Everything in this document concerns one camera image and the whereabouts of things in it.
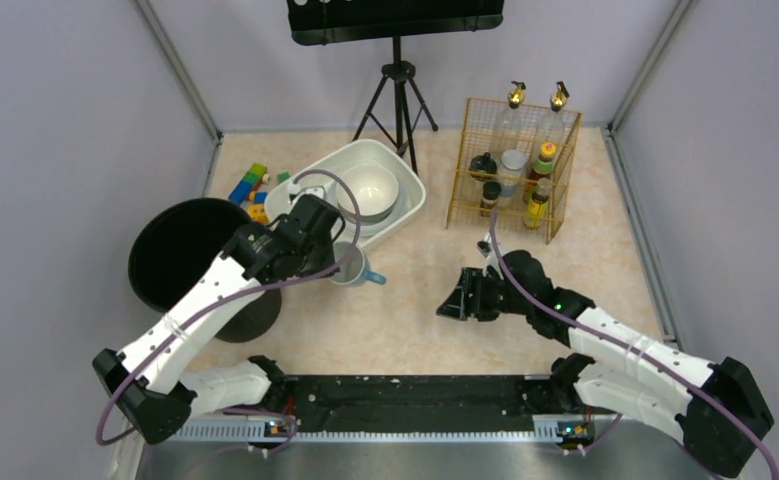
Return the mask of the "white mug blue handle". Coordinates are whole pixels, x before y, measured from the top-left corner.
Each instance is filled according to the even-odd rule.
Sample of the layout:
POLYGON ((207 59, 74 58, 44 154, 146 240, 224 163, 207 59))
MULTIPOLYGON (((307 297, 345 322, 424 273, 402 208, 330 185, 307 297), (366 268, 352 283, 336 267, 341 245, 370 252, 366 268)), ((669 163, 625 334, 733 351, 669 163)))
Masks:
POLYGON ((339 286, 355 287, 366 282, 385 285, 385 276, 373 271, 363 251, 351 242, 337 242, 333 245, 334 260, 345 258, 338 269, 329 277, 330 281, 339 286))

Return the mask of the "black lid glass jar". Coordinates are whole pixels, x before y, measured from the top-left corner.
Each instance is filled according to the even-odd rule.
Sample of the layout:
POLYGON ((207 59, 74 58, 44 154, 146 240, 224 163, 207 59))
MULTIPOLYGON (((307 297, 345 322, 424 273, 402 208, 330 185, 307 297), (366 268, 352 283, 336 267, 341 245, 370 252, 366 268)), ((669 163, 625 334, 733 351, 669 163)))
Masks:
POLYGON ((469 162, 468 173, 473 180, 474 190, 479 195, 479 199, 484 182, 498 181, 496 178, 497 168, 497 163, 489 152, 476 155, 469 162))

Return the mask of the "red sauce bottle yellow cap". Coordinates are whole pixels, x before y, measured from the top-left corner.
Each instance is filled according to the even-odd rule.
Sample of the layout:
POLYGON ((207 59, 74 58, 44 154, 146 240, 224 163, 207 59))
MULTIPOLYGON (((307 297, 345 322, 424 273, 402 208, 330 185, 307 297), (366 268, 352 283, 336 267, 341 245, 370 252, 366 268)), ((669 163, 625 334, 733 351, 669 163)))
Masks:
POLYGON ((557 146, 552 142, 543 142, 537 150, 537 157, 527 170, 528 184, 525 186, 523 200, 528 202, 538 182, 551 178, 557 155, 557 146))

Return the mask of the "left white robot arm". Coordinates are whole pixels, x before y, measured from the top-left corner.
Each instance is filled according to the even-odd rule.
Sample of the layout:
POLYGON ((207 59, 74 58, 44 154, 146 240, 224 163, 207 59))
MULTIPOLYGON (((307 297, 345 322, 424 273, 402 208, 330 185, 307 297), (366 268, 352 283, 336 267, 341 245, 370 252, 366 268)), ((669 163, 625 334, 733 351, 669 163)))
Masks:
POLYGON ((259 405, 282 374, 266 357, 200 373, 187 367, 238 313, 270 290, 326 277, 339 209, 302 194, 268 227, 237 229, 210 267, 157 324, 115 351, 104 349, 93 368, 118 408, 146 443, 177 433, 190 419, 240 405, 259 405))

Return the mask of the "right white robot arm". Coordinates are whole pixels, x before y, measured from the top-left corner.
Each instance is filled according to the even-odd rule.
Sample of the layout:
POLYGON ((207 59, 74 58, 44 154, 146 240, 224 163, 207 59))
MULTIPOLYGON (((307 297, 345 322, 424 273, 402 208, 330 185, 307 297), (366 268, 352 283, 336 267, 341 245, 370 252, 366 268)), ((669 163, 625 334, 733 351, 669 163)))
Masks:
POLYGON ((554 285, 527 251, 485 257, 483 268, 462 268, 438 315, 524 317, 537 334, 571 349, 551 374, 567 398, 666 434, 714 475, 742 473, 774 425, 745 364, 690 356, 632 329, 593 300, 554 285))

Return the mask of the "glass bottle brown liquid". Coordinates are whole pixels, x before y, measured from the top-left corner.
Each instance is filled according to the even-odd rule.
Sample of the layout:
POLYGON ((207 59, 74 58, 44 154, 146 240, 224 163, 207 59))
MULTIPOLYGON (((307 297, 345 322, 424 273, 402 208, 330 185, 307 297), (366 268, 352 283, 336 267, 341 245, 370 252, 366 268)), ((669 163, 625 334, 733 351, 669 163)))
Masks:
POLYGON ((549 97, 548 110, 540 117, 537 138, 544 143, 561 145, 565 139, 564 108, 570 93, 563 81, 556 83, 556 89, 549 97))

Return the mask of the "clear glass oil bottle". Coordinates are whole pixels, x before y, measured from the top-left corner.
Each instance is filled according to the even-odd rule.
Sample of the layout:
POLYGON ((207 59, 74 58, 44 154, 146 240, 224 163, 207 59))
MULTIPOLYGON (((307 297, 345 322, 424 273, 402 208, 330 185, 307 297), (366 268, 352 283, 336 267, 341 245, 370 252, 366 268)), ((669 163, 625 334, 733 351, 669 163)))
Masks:
POLYGON ((512 81, 513 88, 507 96, 507 106, 496 116, 489 153, 499 160, 507 150, 515 149, 523 129, 521 106, 525 99, 526 84, 512 81))

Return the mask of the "white floral bowl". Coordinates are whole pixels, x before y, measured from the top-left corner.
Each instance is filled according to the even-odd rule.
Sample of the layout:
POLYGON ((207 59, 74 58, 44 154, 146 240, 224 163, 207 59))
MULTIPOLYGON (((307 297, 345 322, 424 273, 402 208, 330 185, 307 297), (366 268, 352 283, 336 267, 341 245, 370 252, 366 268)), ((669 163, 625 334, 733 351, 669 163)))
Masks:
POLYGON ((358 217, 363 223, 383 221, 394 209, 400 193, 397 177, 379 164, 356 165, 340 175, 342 183, 353 194, 360 213, 356 216, 347 191, 336 183, 335 196, 340 211, 348 217, 358 217))

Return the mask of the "silver lid blue label jar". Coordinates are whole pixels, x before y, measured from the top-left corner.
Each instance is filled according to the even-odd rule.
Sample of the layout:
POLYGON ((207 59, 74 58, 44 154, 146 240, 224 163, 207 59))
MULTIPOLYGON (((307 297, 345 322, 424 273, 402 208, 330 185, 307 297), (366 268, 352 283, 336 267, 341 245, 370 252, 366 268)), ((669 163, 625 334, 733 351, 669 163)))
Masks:
POLYGON ((501 198, 515 195, 519 181, 523 178, 527 157, 517 149, 508 149, 501 153, 498 161, 498 182, 501 185, 501 198))

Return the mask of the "white fluted plate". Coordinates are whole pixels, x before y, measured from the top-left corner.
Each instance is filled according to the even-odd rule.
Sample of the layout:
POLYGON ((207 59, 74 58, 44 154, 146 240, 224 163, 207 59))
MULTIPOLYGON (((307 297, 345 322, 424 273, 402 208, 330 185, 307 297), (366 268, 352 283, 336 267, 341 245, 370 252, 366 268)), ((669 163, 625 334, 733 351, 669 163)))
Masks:
POLYGON ((390 229, 393 224, 400 220, 409 211, 409 198, 406 189, 401 187, 398 197, 389 215, 383 220, 375 223, 363 223, 360 230, 360 237, 373 237, 390 229))

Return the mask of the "small black spice shaker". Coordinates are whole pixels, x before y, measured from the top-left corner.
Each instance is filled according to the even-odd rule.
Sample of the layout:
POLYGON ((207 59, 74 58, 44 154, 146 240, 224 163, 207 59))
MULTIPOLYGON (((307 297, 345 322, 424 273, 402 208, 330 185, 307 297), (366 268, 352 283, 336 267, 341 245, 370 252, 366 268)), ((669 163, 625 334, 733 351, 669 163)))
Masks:
POLYGON ((478 205, 479 215, 489 217, 500 198, 502 186, 498 181, 487 181, 482 185, 481 197, 478 205))

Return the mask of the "small yellow oil bottle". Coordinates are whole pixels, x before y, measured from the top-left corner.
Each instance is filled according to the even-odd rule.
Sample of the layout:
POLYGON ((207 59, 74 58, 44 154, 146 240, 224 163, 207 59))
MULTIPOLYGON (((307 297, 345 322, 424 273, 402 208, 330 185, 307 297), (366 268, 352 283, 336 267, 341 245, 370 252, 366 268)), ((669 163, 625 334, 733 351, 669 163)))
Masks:
POLYGON ((537 229, 542 223, 553 189, 550 178, 540 178, 529 191, 523 223, 528 229, 537 229))

